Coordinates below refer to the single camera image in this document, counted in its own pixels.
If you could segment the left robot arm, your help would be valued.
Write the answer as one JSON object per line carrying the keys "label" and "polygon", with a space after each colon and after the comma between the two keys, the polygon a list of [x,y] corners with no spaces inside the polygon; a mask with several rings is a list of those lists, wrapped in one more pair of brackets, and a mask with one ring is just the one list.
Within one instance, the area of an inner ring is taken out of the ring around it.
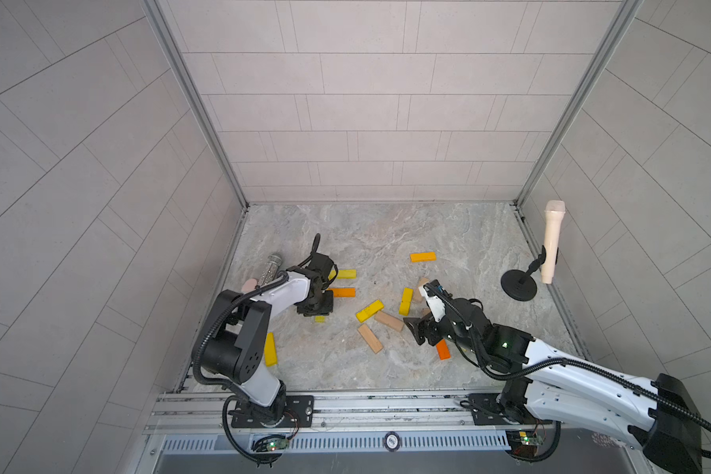
{"label": "left robot arm", "polygon": [[194,379],[238,397],[237,405],[266,425],[280,422],[286,385],[266,367],[264,349],[271,319],[290,307],[305,317],[327,316],[334,307],[329,286],[338,276],[334,261],[312,252],[301,264],[278,270],[248,292],[223,290],[192,349]]}

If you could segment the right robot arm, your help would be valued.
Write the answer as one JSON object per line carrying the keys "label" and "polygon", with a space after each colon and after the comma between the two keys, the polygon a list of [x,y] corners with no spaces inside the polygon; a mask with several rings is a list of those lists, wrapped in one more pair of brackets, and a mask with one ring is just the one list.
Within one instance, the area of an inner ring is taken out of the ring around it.
{"label": "right robot arm", "polygon": [[606,369],[568,355],[533,335],[491,322],[476,298],[455,298],[439,282],[421,284],[429,312],[405,321],[417,344],[456,345],[487,377],[503,382],[502,417],[569,424],[625,442],[670,473],[699,473],[711,434],[683,382]]}

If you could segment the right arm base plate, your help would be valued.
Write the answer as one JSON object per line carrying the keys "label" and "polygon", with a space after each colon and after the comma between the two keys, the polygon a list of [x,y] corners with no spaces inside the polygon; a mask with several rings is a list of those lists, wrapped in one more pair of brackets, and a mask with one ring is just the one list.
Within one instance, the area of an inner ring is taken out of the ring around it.
{"label": "right arm base plate", "polygon": [[509,399],[503,393],[472,393],[459,402],[472,414],[475,426],[534,426],[541,420],[533,417],[519,399]]}

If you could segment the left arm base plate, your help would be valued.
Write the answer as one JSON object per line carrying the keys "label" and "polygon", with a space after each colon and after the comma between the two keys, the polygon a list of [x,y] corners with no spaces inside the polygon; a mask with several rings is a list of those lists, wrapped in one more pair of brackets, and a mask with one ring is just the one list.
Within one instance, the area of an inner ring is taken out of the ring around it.
{"label": "left arm base plate", "polygon": [[235,429],[310,428],[313,409],[313,396],[280,395],[269,407],[251,401],[231,402],[228,416]]}

